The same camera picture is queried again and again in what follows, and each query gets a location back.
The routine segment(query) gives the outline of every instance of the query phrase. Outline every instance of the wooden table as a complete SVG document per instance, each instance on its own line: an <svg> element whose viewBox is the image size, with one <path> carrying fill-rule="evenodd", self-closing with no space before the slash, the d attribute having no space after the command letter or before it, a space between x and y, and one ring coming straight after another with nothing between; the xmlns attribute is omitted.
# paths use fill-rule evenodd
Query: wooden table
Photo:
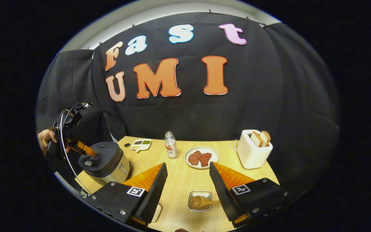
<svg viewBox="0 0 371 232"><path fill-rule="evenodd" d="M149 228L163 232L174 232L179 228L191 232L226 232L234 229L220 204L213 205L211 209L202 213L188 210L187 203L191 191L210 191L212 200L218 200L209 169L194 169L184 161L184 154L193 147L211 147L219 154L219 164L255 180L269 178L275 183L279 183L267 161L261 168L244 169L237 152L234 150L234 141L177 141L178 158L173 160L167 156L164 140L152 140L150 148L146 151L140 151L140 153L136 153L130 147L124 147L124 144L132 144L136 139L138 138L125 136L118 142L125 156L131 162L131 177L162 162L166 163L168 171L168 177L159 201L162 210L157 221L148 225ZM78 175L78 178L91 193L102 187L84 171Z"/></svg>

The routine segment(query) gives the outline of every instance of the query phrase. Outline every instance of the steak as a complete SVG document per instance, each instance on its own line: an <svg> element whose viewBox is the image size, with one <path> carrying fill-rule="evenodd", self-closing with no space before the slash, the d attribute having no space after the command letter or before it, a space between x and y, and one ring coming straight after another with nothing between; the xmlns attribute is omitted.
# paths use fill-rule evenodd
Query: steak
<svg viewBox="0 0 371 232"><path fill-rule="evenodd" d="M195 151L193 154L191 154L191 155L188 157L188 161L189 161L192 165L197 165L197 164L198 164L198 158L199 158L200 155L201 155L201 152L200 152L200 151Z"/></svg>
<svg viewBox="0 0 371 232"><path fill-rule="evenodd" d="M205 167L205 166L209 165L209 160L210 160L211 156L212 156L211 153L204 153L204 154L200 155L200 162L201 162L202 167Z"/></svg>

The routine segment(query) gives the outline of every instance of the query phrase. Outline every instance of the plastic bottle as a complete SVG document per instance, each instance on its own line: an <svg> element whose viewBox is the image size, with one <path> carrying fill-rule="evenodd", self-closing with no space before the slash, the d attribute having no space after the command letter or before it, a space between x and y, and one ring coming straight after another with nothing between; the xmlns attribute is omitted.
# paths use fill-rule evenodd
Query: plastic bottle
<svg viewBox="0 0 371 232"><path fill-rule="evenodd" d="M170 159L176 159L178 157L176 138L171 131L165 133L164 142L168 157Z"/></svg>

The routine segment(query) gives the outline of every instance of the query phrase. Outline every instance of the toast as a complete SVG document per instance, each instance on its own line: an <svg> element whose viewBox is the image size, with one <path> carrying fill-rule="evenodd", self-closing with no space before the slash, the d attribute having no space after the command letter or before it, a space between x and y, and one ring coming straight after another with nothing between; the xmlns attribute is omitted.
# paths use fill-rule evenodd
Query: toast
<svg viewBox="0 0 371 232"><path fill-rule="evenodd" d="M271 140L271 137L270 137L269 133L267 131L263 130L260 134L260 137L262 137L262 140L263 140L262 147L268 147L269 142Z"/></svg>
<svg viewBox="0 0 371 232"><path fill-rule="evenodd" d="M252 132L252 135L251 135L250 138L252 139L252 141L253 141L253 143L256 147L262 147L262 144L263 144L264 141L263 141L262 137L259 134L257 134L255 131Z"/></svg>

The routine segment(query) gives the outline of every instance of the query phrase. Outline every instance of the spoon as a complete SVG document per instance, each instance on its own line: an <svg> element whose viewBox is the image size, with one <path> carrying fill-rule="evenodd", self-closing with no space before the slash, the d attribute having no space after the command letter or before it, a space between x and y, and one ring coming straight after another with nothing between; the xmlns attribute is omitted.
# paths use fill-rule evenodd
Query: spoon
<svg viewBox="0 0 371 232"><path fill-rule="evenodd" d="M207 197L195 196L190 201L190 209L207 209L208 206L220 203L220 200L210 201Z"/></svg>

